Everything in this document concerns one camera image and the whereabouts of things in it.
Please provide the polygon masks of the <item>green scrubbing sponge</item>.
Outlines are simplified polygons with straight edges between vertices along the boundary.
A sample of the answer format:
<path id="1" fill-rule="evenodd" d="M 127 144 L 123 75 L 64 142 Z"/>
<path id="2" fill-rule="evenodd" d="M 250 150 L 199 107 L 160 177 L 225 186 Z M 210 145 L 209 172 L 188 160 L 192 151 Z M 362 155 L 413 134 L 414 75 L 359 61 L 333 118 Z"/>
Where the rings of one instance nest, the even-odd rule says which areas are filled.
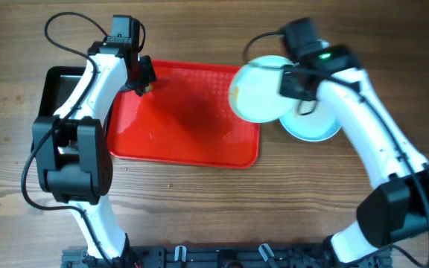
<path id="1" fill-rule="evenodd" d="M 148 86 L 146 86 L 144 88 L 144 93 L 146 94 L 146 93 L 148 93 L 148 92 L 150 92 L 152 90 L 153 90 L 153 86 L 151 84 L 149 84 Z"/>

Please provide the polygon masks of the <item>light blue plate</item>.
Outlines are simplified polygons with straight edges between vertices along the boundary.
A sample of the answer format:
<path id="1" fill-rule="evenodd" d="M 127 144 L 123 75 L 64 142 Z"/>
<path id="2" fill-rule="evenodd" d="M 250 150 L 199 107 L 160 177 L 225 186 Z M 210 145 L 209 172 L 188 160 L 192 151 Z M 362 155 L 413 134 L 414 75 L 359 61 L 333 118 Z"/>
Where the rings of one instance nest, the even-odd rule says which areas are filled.
<path id="1" fill-rule="evenodd" d="M 293 137 L 308 141 L 325 141 L 336 135 L 341 124 L 329 109 L 319 106 L 309 115 L 299 115 L 294 109 L 280 119 L 281 125 Z"/>
<path id="2" fill-rule="evenodd" d="M 241 119 L 267 123 L 279 119 L 294 107 L 296 101 L 279 94 L 282 66 L 293 63 L 281 56 L 267 55 L 244 65 L 229 86 L 229 105 Z"/>

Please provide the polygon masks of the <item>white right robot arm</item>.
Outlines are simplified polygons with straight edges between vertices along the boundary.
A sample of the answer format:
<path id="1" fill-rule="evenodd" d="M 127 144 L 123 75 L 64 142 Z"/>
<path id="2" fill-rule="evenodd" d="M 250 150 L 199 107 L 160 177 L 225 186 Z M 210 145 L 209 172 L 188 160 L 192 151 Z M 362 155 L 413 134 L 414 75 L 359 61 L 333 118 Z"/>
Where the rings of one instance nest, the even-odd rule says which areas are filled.
<path id="1" fill-rule="evenodd" d="M 329 238 L 336 261 L 348 267 L 400 240 L 422 233 L 429 238 L 429 161 L 380 102 L 362 63 L 345 45 L 324 47 L 309 18 L 286 24 L 280 33 L 289 58 L 281 95 L 326 106 L 372 186 L 353 224 Z"/>

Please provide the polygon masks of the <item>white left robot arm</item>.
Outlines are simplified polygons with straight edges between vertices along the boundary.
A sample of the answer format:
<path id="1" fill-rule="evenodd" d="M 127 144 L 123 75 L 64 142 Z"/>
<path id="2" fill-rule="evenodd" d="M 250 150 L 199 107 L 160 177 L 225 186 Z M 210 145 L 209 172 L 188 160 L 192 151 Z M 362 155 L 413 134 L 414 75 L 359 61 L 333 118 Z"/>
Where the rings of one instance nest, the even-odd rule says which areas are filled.
<path id="1" fill-rule="evenodd" d="M 52 194 L 55 209 L 69 210 L 86 239 L 85 249 L 63 253 L 64 267 L 138 265 L 108 196 L 107 131 L 115 97 L 144 95 L 156 80 L 151 59 L 142 55 L 145 37 L 138 19 L 116 15 L 112 30 L 83 54 L 84 67 L 48 70 L 27 163 L 36 165 L 39 186 Z"/>

